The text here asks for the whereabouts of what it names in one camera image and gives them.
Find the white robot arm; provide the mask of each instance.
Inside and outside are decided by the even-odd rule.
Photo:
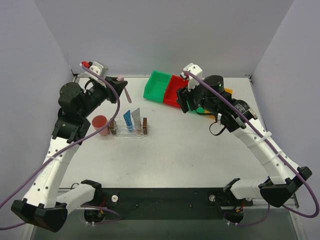
[[[199,69],[199,66],[193,63],[186,66],[184,71],[186,74],[189,72],[198,78],[199,73],[202,75],[201,68]],[[187,79],[188,76],[185,73],[181,73],[181,76]],[[236,178],[226,186],[226,189],[231,191],[233,196],[239,200],[263,198],[272,206],[281,207],[302,185],[301,180],[288,165],[296,170],[305,180],[312,175],[310,169],[308,167],[300,167],[285,155],[271,138],[272,134],[264,129],[252,108],[245,101],[234,99],[231,93],[225,91],[222,76],[211,75],[206,77],[203,82],[218,92],[228,103],[242,113],[249,120],[249,123],[258,130],[260,135],[247,122],[243,122],[240,115],[227,106],[224,101],[202,84],[194,85],[193,81],[191,83],[194,86],[193,88],[186,86],[177,91],[177,102],[181,106],[182,111],[186,113],[189,110],[196,110],[198,107],[207,110],[209,113],[205,114],[215,116],[217,121],[224,125],[225,129],[239,138],[251,150],[268,173],[267,179],[243,180]],[[276,152],[278,152],[277,154],[265,140],[273,145]],[[288,165],[285,165],[281,161],[280,156],[285,158]]]
[[[106,77],[108,68],[101,63],[82,64],[88,69],[93,68],[98,76],[114,88],[118,96],[128,84],[127,81]],[[101,184],[91,180],[84,180],[75,189],[57,197],[67,167],[81,145],[75,143],[83,139],[89,129],[87,116],[106,99],[111,103],[117,102],[115,95],[101,82],[89,74],[88,83],[92,83],[90,89],[83,90],[75,82],[69,82],[60,89],[58,103],[61,109],[44,159],[44,163],[48,161],[48,164],[38,173],[23,199],[15,200],[11,206],[11,210],[25,223],[57,232],[65,223],[67,215],[82,204],[99,206],[103,202]],[[70,144],[73,146],[56,154]]]

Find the blue tube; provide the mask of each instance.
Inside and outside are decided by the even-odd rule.
[[[129,131],[133,130],[132,121],[131,121],[131,114],[130,110],[128,110],[125,114],[123,114],[123,118],[125,120],[126,127]]]

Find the clear plastic tray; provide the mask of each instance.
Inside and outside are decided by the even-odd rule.
[[[142,139],[150,133],[150,125],[147,122],[146,129],[148,134],[144,134],[144,131],[142,129],[142,123],[143,123],[144,117],[141,117],[141,130],[138,131],[136,129],[136,126],[134,125],[132,121],[132,131],[129,131],[127,128],[127,124],[125,122],[125,119],[123,117],[116,117],[116,134],[113,135],[110,131],[110,133],[107,136],[101,136],[98,134],[98,136],[102,139]]]

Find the gray wall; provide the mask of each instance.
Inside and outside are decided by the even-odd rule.
[[[32,0],[1,2],[0,33],[2,202],[43,162],[57,120],[59,89],[72,74]],[[10,211],[11,203],[0,210],[0,227],[21,222]],[[0,239],[19,239],[21,231],[0,231]]]
[[[293,0],[34,0],[69,65],[112,74],[252,74]]]
[[[295,0],[253,74],[253,88],[268,130],[300,166],[320,199],[320,1]],[[308,191],[297,193],[300,211],[315,210]],[[303,219],[308,239],[319,239],[320,217]]]

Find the white cable tie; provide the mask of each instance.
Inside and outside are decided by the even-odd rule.
[[[53,159],[53,160],[57,160],[57,161],[60,161],[60,159],[56,156],[49,156],[49,155],[46,155],[47,158],[50,158],[50,159]]]
[[[221,125],[221,117],[222,117],[222,114],[221,114],[221,113],[218,113],[218,116],[217,116],[216,121],[217,121],[217,123],[218,123],[219,125]]]
[[[262,143],[264,140],[266,140],[267,138],[269,138],[271,135],[272,135],[272,133],[269,132],[269,131],[267,131],[263,137],[261,137],[260,139],[258,139],[258,140],[255,141],[255,142],[247,145],[248,149],[259,145],[259,144]]]
[[[270,161],[272,161],[273,159],[275,159],[276,157],[278,157],[278,156],[279,156],[280,154],[282,154],[283,152],[284,152],[284,151],[282,151],[282,149],[280,149],[277,154],[275,154],[272,158],[270,158]]]

